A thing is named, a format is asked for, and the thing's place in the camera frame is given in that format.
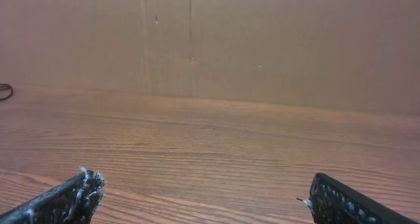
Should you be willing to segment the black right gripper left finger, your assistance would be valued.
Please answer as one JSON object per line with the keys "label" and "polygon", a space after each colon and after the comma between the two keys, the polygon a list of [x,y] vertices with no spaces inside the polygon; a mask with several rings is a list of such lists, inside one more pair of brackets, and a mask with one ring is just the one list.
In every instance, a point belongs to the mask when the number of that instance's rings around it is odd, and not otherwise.
{"label": "black right gripper left finger", "polygon": [[1,224],[89,224],[104,197],[101,173],[81,173],[1,214]]}

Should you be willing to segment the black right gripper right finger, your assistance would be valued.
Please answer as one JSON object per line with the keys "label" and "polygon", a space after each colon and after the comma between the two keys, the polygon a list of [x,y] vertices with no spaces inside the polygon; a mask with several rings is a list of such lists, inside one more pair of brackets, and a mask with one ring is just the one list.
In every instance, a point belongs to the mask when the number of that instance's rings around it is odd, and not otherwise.
{"label": "black right gripper right finger", "polygon": [[303,203],[316,224],[419,224],[324,173],[314,175]]}

